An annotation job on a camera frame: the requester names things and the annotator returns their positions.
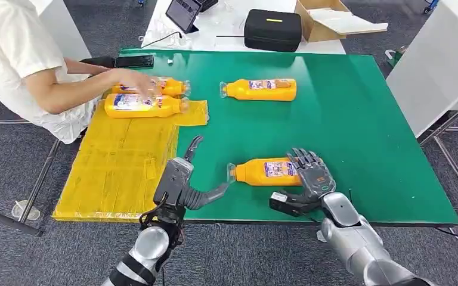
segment green table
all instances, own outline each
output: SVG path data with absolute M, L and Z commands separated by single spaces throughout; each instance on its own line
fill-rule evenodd
M 229 162 L 284 157 L 291 147 L 303 147 L 324 159 L 338 191 L 351 196 L 355 208 L 372 223 L 458 223 L 373 57 L 142 49 L 124 49 L 121 55 L 149 53 L 155 56 L 155 66 L 143 72 L 188 79 L 191 99 L 208 100 L 208 125 L 180 130 L 178 154 L 195 135 L 205 137 L 193 160 L 193 187 L 215 188 L 226 180 Z M 173 65 L 167 65 L 168 59 Z M 220 98 L 220 81 L 241 78 L 294 78 L 298 93 L 292 102 Z M 278 189 L 236 182 L 223 198 L 188 211 L 185 219 L 307 221 L 269 208 L 268 199 Z M 320 211 L 310 215 L 323 217 Z

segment robotic hand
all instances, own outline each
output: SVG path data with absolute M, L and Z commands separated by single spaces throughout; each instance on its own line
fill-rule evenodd
M 366 286 L 434 286 L 393 261 L 383 241 L 364 216 L 357 213 L 349 199 L 336 192 L 336 182 L 324 161 L 312 151 L 292 149 L 287 154 L 296 168 L 304 188 L 301 195 L 274 192 L 270 207 L 301 216 L 321 207 L 326 218 L 321 234 L 335 249 L 348 272 Z
M 103 286 L 153 285 L 173 249 L 182 244 L 185 208 L 197 210 L 224 195 L 228 183 L 209 192 L 198 192 L 190 186 L 190 176 L 194 171 L 191 161 L 202 139 L 197 135 L 183 158 L 168 160 L 153 197 L 157 206 L 141 215 L 143 231 Z

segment yellow mat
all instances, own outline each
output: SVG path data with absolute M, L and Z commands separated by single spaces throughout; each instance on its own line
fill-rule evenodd
M 206 125 L 206 101 L 168 118 L 112 119 L 102 102 L 80 145 L 52 217 L 69 221 L 135 222 L 152 197 L 168 159 L 176 156 L 178 126 Z

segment black zipper case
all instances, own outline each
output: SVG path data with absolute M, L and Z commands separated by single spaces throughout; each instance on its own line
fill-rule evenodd
M 252 9 L 245 22 L 245 46 L 277 52 L 295 52 L 301 42 L 301 17 Z

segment floor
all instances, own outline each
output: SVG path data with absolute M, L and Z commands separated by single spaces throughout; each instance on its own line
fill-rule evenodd
M 64 0 L 93 56 L 138 45 L 154 1 Z M 344 40 L 347 53 L 372 54 L 386 70 L 383 51 L 410 42 L 426 18 L 414 0 L 344 1 L 357 15 L 387 21 L 389 32 Z M 16 115 L 0 105 L 0 119 Z M 442 136 L 458 162 L 458 133 Z M 0 126 L 0 212 L 26 199 L 54 139 L 32 125 Z M 55 222 L 58 200 L 79 143 L 61 145 L 36 207 L 29 237 L 0 226 L 0 285 L 99 285 L 132 247 L 138 228 L 129 223 Z M 458 180 L 434 143 L 424 148 L 458 213 Z M 165 267 L 166 285 L 361 285 L 317 241 L 317 226 L 188 225 L 187 243 Z M 377 228 L 391 256 L 438 285 L 458 285 L 458 241 L 432 228 Z

